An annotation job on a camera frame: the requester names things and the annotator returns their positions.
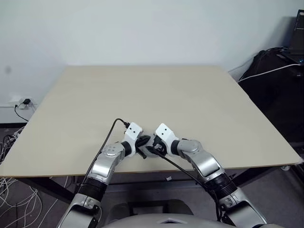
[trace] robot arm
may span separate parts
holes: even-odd
[[[116,165],[126,156],[135,154],[135,143],[142,133],[142,128],[131,123],[122,142],[105,146],[97,159],[93,161],[78,193],[74,196],[58,228],[94,228],[98,224],[97,214],[101,216],[101,200],[110,183]]]
[[[220,210],[225,212],[222,218],[224,223],[242,228],[266,224],[261,213],[243,191],[230,180],[218,161],[203,149],[199,141],[179,140],[165,124],[161,124],[155,133],[156,148],[162,141],[169,156],[180,156],[192,164],[207,192],[218,201]]]

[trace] white wall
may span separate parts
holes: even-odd
[[[300,8],[303,0],[0,0],[0,106],[14,96],[40,103],[66,65],[213,64],[228,71],[286,44]],[[12,122],[21,122],[13,108],[0,108],[0,123]]]

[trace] beige table surface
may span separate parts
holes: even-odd
[[[160,123],[199,140],[224,168],[277,166],[300,157],[233,78],[216,66],[69,66],[0,166],[1,176],[79,175],[115,118],[146,132]],[[109,143],[123,139],[118,122]],[[172,159],[185,169],[185,160]],[[126,158],[116,172],[176,170],[160,158]]]

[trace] laptop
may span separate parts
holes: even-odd
[[[289,48],[282,53],[295,63],[304,65],[304,10],[299,9]]]

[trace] table leg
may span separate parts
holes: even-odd
[[[304,184],[304,165],[291,165],[290,168],[294,172],[294,174],[299,178],[302,184]]]
[[[277,167],[260,167],[260,168],[250,168],[245,172],[242,172],[237,177],[233,178],[233,182],[238,187],[244,187],[245,185],[250,184],[253,181],[265,176],[266,174],[272,172]]]
[[[71,203],[72,199],[74,198],[73,193],[62,187],[60,184],[57,184],[49,177],[31,177],[16,179],[68,204]]]

